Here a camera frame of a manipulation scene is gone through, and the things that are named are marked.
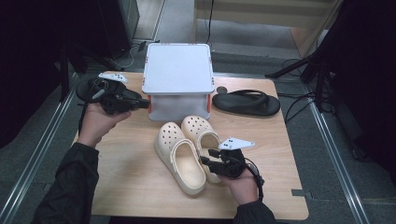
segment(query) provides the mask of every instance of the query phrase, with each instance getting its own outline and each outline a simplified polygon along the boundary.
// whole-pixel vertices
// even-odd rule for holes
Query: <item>person's hand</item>
[[[128,119],[130,116],[130,111],[108,115],[100,104],[90,104],[85,111],[77,142],[89,147],[96,147],[102,137],[118,122]]]
[[[245,169],[237,178],[218,175],[219,179],[227,185],[236,202],[241,205],[258,200],[258,189],[253,174]]]

